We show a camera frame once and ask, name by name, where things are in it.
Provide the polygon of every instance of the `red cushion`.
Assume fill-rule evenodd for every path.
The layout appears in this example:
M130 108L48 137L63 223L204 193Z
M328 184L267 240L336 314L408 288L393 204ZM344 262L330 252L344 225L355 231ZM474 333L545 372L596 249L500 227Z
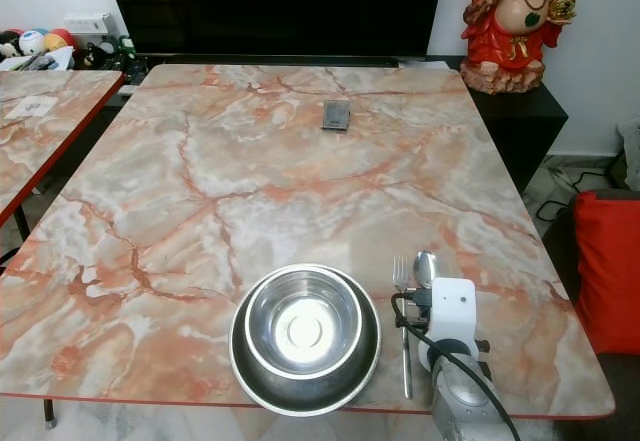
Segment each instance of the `red cushion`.
M582 277L576 311L596 353L640 354L640 202L575 205Z

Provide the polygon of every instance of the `ganesha statue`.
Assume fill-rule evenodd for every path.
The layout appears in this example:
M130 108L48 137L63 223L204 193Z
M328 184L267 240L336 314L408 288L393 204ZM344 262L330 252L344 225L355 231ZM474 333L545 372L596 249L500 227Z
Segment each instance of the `ganesha statue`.
M575 0L472 0L464 13L469 55L460 72L489 94L522 93L542 82L542 46L555 48Z

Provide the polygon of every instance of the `tile floor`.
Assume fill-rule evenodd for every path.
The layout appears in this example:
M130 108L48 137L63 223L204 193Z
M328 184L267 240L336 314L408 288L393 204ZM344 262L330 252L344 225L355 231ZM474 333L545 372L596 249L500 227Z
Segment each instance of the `tile floor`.
M567 203L576 188L608 187L606 179L585 175L602 169L541 168L523 199L542 235L550 225L536 218L542 204L553 199ZM40 195L31 196L24 210L31 228L35 226L65 179L49 180ZM542 217L552 218L557 207L543 209ZM13 219L0 228L1 251L20 245ZM277 416L262 409L125 405L111 403L54 403L58 426L45 431L42 401L0 397L0 441L440 441L429 416L405 416L337 412L312 419ZM579 441L562 425L548 421L521 421L516 425L523 441Z

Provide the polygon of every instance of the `white wall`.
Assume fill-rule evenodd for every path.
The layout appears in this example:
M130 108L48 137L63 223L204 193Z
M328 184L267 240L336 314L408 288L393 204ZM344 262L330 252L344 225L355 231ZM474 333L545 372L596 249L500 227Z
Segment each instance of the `white wall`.
M614 154L615 125L640 116L640 0L578 0L578 17L546 51L545 83L570 119L554 153ZM463 54L462 12L469 0L440 0L430 54ZM59 27L71 11L110 11L126 27L115 0L0 0L0 28Z

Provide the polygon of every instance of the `television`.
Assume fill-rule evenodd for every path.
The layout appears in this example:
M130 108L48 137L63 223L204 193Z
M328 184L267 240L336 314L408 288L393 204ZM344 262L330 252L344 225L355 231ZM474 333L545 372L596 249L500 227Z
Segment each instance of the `television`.
M438 0L117 0L139 53L424 58Z

